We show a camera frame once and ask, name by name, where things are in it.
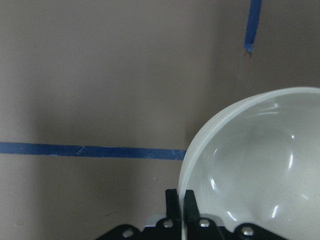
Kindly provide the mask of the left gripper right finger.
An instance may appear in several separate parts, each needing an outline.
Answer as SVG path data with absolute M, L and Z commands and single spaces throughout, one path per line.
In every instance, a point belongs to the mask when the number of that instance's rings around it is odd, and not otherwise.
M 208 217 L 202 217 L 193 190 L 187 190 L 183 199 L 183 220 L 188 240 L 283 240 L 284 238 L 253 223 L 242 223 L 233 231 L 218 226 Z

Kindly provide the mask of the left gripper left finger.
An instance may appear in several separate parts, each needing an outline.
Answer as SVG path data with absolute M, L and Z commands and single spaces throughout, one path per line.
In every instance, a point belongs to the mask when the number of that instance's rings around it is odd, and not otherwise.
M 165 191 L 166 213 L 155 226 L 142 231 L 133 225 L 122 224 L 99 236 L 99 240 L 181 240 L 182 214 L 176 189 Z

